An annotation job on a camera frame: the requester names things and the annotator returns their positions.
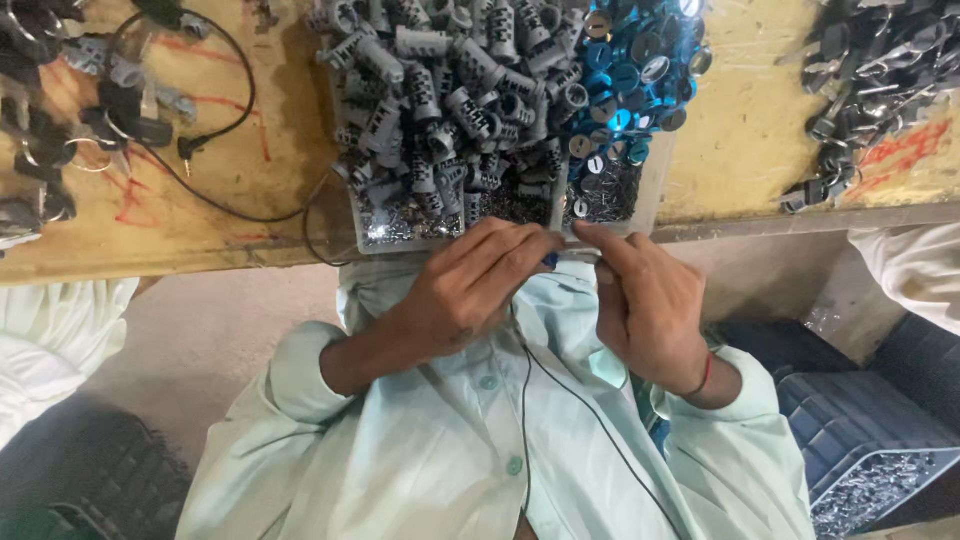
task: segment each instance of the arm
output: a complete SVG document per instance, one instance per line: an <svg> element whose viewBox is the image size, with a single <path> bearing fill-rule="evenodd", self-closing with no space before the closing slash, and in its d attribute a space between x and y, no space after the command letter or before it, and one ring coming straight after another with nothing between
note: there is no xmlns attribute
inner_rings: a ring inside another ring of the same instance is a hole
<svg viewBox="0 0 960 540"><path fill-rule="evenodd" d="M653 382L671 422L667 464L708 538L812 539L804 460L773 380L750 355L708 350L700 335L706 281L645 235L618 238L578 223L600 249L597 335Z"/></svg>
<svg viewBox="0 0 960 540"><path fill-rule="evenodd" d="M306 323L287 334L267 371L210 429L177 537L276 532L316 446L353 397L377 378L462 351L505 317L560 242L539 226L487 220L432 257L407 298L365 331L346 337Z"/></svg>

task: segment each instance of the wooden workbench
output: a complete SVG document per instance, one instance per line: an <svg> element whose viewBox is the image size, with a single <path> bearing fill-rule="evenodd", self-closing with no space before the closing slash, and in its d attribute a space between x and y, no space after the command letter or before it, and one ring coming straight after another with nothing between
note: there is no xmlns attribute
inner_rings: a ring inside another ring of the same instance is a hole
<svg viewBox="0 0 960 540"><path fill-rule="evenodd" d="M248 2L185 2L237 37L258 84L252 121L209 144L195 159L189 182L218 201L263 216L295 209L337 153L326 74L312 62L320 41L301 21L309 2L272 3L280 23L258 34ZM779 217L774 200L802 180L812 163L816 145L804 137L802 127L824 105L824 98L803 95L799 66L774 67L773 60L803 40L816 6L809 0L714 0L708 6L708 41L715 58L676 140L658 217L668 232L664 237L838 228L851 223L850 215L869 213L850 210L927 209L926 204L956 198L960 156L949 152L956 128L955 112L948 111L875 150L864 170L864 184L839 209L805 212L806 226L797 225L796 218ZM88 28L109 32L133 13L129 0L93 0L87 9ZM199 103L199 122L178 123L179 133L201 134L227 125L249 95L242 66L216 37L197 44L160 37L150 48L147 64L161 82ZM63 61L43 67L41 74L48 95L45 108L58 118L76 122L77 110L96 104L93 79ZM12 142L0 139L5 146L0 148L0 166L9 169ZM182 171L175 149L161 154ZM189 195L142 150L132 149L130 157L131 179L114 170L90 174L65 169L79 217L51 224L39 241L10 250L0 262L0 282L155 276L312 260L301 244L299 220L264 226L231 218ZM106 157L84 145L82 158L95 164ZM841 218L825 222L807 217L819 215ZM947 220L944 216L952 214L938 215ZM894 224L909 221L900 214L885 219ZM356 257L348 196L338 183L324 186L310 231L326 256Z"/></svg>

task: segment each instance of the wrist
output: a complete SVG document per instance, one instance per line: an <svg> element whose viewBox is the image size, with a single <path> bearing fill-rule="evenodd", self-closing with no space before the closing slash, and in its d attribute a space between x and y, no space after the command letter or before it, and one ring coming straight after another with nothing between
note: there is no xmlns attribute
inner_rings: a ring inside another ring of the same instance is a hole
<svg viewBox="0 0 960 540"><path fill-rule="evenodd" d="M670 365L670 376L658 385L675 396L686 396L696 392L707 379L711 352L707 341L700 335L691 340L689 350L683 356L676 357Z"/></svg>
<svg viewBox="0 0 960 540"><path fill-rule="evenodd" d="M405 371L419 363L399 329L376 321L370 328L330 344L320 354L326 385L341 396L365 391L374 380Z"/></svg>
<svg viewBox="0 0 960 540"><path fill-rule="evenodd" d="M732 404L743 389L740 372L723 358L710 353L708 376L702 388L681 396L687 403L704 410L716 410Z"/></svg>

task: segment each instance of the concrete floor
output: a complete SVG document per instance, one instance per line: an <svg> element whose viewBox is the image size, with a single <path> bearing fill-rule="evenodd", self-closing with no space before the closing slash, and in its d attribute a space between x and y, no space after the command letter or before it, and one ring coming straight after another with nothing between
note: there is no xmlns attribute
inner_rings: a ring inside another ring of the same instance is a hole
<svg viewBox="0 0 960 540"><path fill-rule="evenodd" d="M867 272L845 233L673 244L709 272L705 319L802 319L818 307L822 334L853 359L876 347L902 309ZM127 312L123 352L84 391L164 431L195 467L207 428L264 368L280 337L309 319L339 324L335 269L237 270L162 280Z"/></svg>

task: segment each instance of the gray plastic crate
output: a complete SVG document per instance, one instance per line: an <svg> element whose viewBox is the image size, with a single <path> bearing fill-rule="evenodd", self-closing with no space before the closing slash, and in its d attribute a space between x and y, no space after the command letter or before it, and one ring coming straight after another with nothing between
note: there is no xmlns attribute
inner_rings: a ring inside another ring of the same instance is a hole
<svg viewBox="0 0 960 540"><path fill-rule="evenodd" d="M887 507L880 518L960 460L960 435L876 374L791 375L778 384L777 394L780 412L789 419L804 453L813 508L871 455L932 454L920 485Z"/></svg>

